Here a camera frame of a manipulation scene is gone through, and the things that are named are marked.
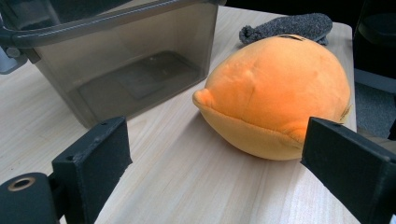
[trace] gray fabric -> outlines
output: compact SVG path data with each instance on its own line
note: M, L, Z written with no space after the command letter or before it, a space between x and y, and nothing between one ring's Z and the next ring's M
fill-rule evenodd
M388 138L396 119L393 94L355 83L355 101L358 126L375 136Z
M239 32L239 39L244 44L274 35L300 35L307 39L328 45L326 35L332 29L332 20L321 13L279 17L265 24L252 28L247 25Z

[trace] light wood surface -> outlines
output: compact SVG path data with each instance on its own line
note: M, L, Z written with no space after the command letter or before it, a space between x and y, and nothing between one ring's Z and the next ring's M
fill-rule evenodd
M241 47L244 25L277 16L220 7L211 70ZM328 39L353 93L351 28L335 23ZM204 85L129 119L134 163L96 223L358 223L300 160L263 160L224 141L192 104ZM354 109L346 126L356 130ZM85 132L34 65L0 77L2 183L30 172L49 175L50 162Z

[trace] gray cloth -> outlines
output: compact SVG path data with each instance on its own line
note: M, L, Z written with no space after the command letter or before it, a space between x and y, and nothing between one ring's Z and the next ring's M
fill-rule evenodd
M321 13L279 17L265 24L252 28L247 25L239 32L239 39L244 44L274 35L300 35L307 39L328 45L326 35L332 29L332 20Z

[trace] orange fabric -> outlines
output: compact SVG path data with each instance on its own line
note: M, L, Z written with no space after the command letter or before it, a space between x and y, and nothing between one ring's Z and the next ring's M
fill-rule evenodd
M290 36L238 50L192 96L222 137L265 159L301 158L309 117L340 122L348 109L350 89L337 58L314 41Z

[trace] clear plastic bin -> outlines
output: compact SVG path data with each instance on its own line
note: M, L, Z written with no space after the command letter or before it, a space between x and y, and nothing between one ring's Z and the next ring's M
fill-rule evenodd
M0 45L27 56L87 128L207 76L219 1L0 3Z

